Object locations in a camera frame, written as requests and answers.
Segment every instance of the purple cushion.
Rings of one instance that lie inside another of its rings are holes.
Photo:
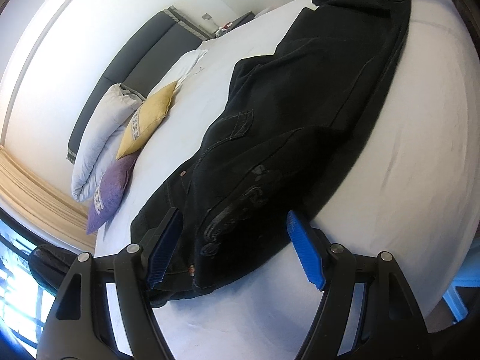
[[[138,154],[140,150],[112,162],[105,171],[88,211],[87,234],[97,231],[117,212]]]

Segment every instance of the metal screw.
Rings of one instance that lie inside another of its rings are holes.
[[[381,254],[380,254],[380,258],[383,260],[383,261],[392,261],[393,260],[393,256],[387,252],[387,251],[383,251]]]
[[[140,245],[137,245],[137,244],[130,244],[129,246],[127,246],[127,252],[129,253],[136,253],[140,250]]]
[[[81,263],[84,263],[89,258],[90,258],[90,255],[87,252],[85,252],[85,253],[79,254],[78,261],[80,261]]]
[[[333,253],[342,253],[344,251],[343,246],[340,244],[332,244],[330,250]]]

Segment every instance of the white duvet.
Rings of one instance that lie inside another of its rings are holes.
[[[130,242],[140,208],[198,150],[223,111],[234,64],[271,54],[301,9],[314,8],[310,1],[294,1],[202,44],[209,52],[139,156],[117,215],[98,233],[96,256]],[[373,133],[314,220],[331,242],[354,253],[392,252],[424,315],[454,277],[479,221],[479,83],[475,48],[451,1],[412,0],[405,49]],[[177,360],[290,360],[320,298],[290,245],[229,286],[154,312]],[[129,353],[115,299],[112,285],[114,330]],[[344,340],[342,349],[348,345]]]

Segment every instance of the gray headboard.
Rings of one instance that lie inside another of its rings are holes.
[[[124,83],[147,97],[183,54],[195,50],[202,41],[210,38],[174,7],[148,20],[128,40],[98,80],[71,133],[68,160],[75,162],[85,127],[110,86]]]

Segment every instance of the bed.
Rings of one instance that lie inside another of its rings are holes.
[[[184,53],[207,39],[212,36],[173,6],[148,20],[122,47],[95,85],[71,132],[67,159],[75,163],[88,121],[110,86],[124,83],[147,97],[158,77],[164,76]]]
[[[234,64],[271,54],[304,7],[314,8],[296,0],[200,45],[208,51],[142,150],[117,214],[98,232],[95,256],[129,244],[133,218],[223,111]],[[477,52],[451,0],[412,0],[407,42],[373,133],[313,221],[353,253],[392,252],[425,316],[462,263],[480,218],[479,93]],[[341,352],[356,329],[361,291],[356,287]],[[118,347],[131,353],[114,285],[108,296]],[[178,360],[287,360],[321,296],[289,245],[231,285],[154,313]]]

